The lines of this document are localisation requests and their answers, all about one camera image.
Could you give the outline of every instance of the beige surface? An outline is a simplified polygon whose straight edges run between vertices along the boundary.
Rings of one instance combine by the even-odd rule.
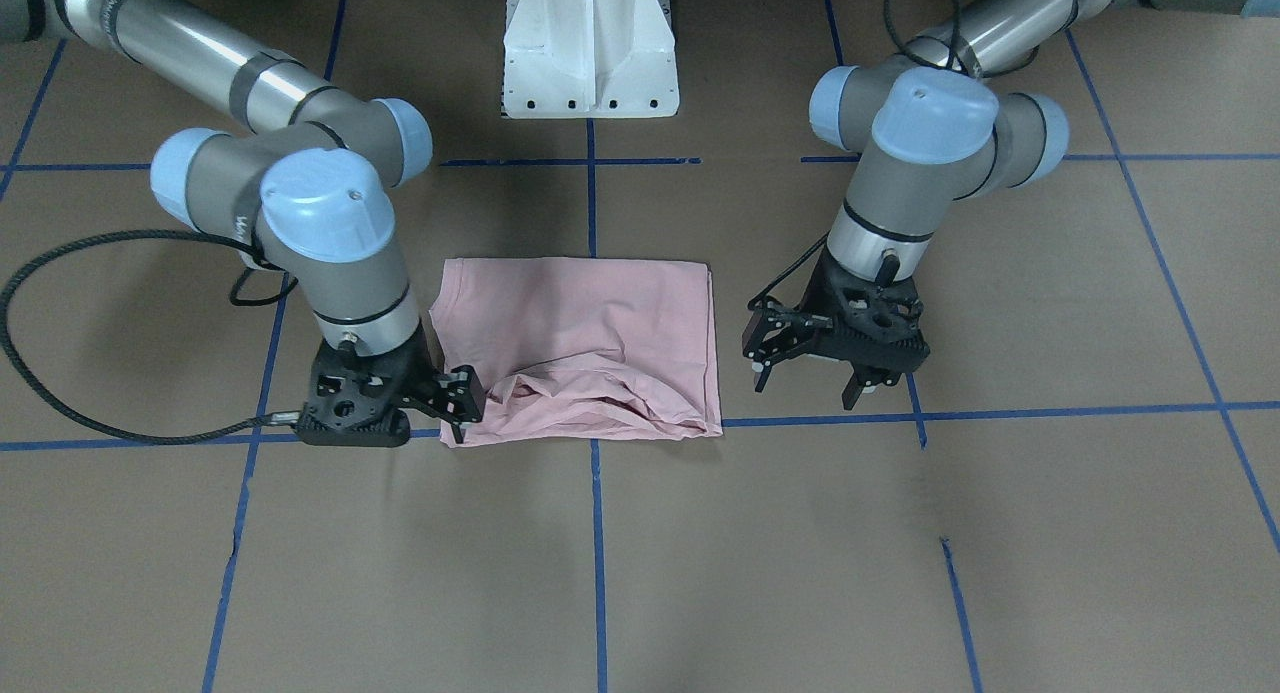
[[[324,69],[338,0],[195,1]],[[946,10],[900,3],[908,32]],[[347,0],[334,79],[421,108],[436,163],[586,156],[582,122],[497,115],[502,4]],[[890,53],[879,4],[832,0],[846,63]],[[596,487],[585,441],[452,453],[424,437],[385,452],[273,433],[248,482],[214,690],[970,690],[942,535],[984,690],[1274,690],[1276,541],[1204,410],[1120,165],[1068,161],[946,220],[918,275],[934,351],[916,377],[924,452],[905,386],[845,416],[847,365],[797,360],[756,395],[745,302],[828,228],[854,170],[800,161],[840,154],[806,123],[836,64],[827,8],[676,6],[680,115],[602,122],[595,152],[701,163],[596,167],[595,243],[710,265],[724,438],[604,443]],[[1129,168],[1225,400],[1280,400],[1266,65],[1280,27],[1123,12],[1076,41],[1121,151],[1271,154]],[[0,164],[52,51],[0,49]],[[993,87],[1055,97],[1070,151],[1111,155],[1064,38]],[[72,42],[19,163],[146,163],[196,126],[243,135]],[[435,165],[393,191],[421,307],[448,257],[589,255],[591,179],[585,165]],[[79,236],[174,225],[143,170],[18,172],[0,200],[0,269]],[[780,297],[795,301],[808,270]],[[273,315],[225,305],[237,272],[202,247],[82,254],[32,279],[15,337],[56,392],[111,423],[238,420],[257,402]],[[306,395],[317,342],[293,297],[270,409]],[[0,692],[201,689],[247,446],[108,447],[8,366],[0,395]],[[1180,412],[1116,415],[1164,404]],[[1024,409],[1065,410],[989,412]],[[941,420],[955,418],[979,420]],[[1275,510],[1280,410],[1231,420]]]

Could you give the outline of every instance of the pink cloth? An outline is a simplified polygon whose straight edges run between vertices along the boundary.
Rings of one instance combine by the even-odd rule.
[[[452,259],[431,323],[445,368],[475,365],[489,393],[463,446],[722,432],[703,264]]]

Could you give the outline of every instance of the white base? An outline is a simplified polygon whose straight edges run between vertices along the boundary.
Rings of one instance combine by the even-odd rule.
[[[503,44],[509,118],[663,118],[680,108],[671,0],[507,0]]]

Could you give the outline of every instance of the robotic arm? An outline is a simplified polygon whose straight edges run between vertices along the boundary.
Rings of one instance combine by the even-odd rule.
[[[813,129],[861,155],[800,304],[782,305],[769,288],[749,304],[742,354],[758,392],[777,364],[815,355],[852,365],[842,395],[850,410],[864,391],[924,363],[913,274],[947,206],[1034,182],[1069,141],[1060,105],[1028,94],[997,99],[980,79],[1024,65],[1059,31],[1125,1],[1280,14],[1280,0],[977,0],[874,68],[823,76],[809,105]]]
[[[302,441],[398,446],[410,438],[401,409],[439,418],[458,439],[480,420],[475,370],[431,364],[384,190],[430,163],[431,133],[413,106],[360,101],[184,0],[0,8],[6,41],[47,33],[115,50],[256,133],[177,133],[156,151],[151,188],[188,227],[260,251],[241,254],[246,265],[298,279],[324,333],[307,401],[288,416]]]

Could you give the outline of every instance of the cloth fold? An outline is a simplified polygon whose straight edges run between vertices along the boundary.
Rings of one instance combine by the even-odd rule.
[[[475,366],[488,391],[463,446],[722,433],[703,264],[452,259],[430,314],[445,368]]]

